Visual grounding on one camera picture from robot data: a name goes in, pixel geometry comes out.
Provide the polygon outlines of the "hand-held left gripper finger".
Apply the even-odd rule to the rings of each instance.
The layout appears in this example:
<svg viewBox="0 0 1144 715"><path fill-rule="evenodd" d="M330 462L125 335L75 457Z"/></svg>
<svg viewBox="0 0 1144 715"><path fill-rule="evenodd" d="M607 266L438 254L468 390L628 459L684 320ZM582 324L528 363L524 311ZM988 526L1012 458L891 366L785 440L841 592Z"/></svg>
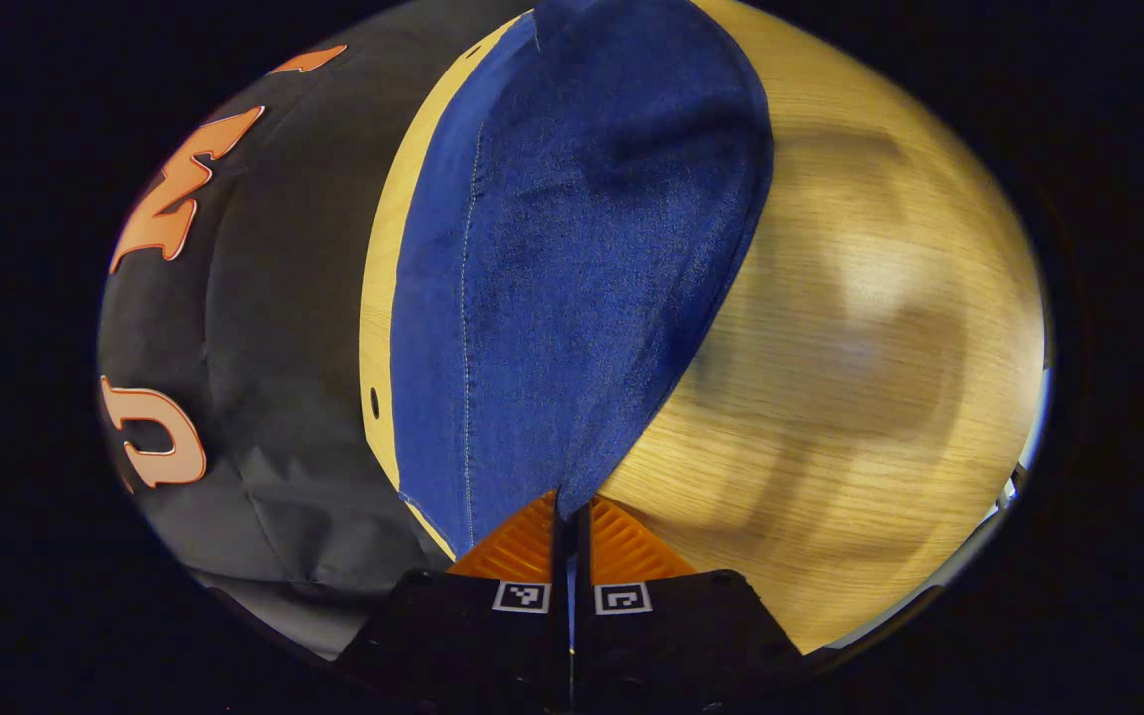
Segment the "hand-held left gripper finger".
<svg viewBox="0 0 1144 715"><path fill-rule="evenodd" d="M577 712L737 712L802 678L745 575L700 573L603 498L575 526Z"/></svg>
<svg viewBox="0 0 1144 715"><path fill-rule="evenodd" d="M445 571L410 570L337 659L407 712L561 712L571 701L569 545L546 493Z"/></svg>

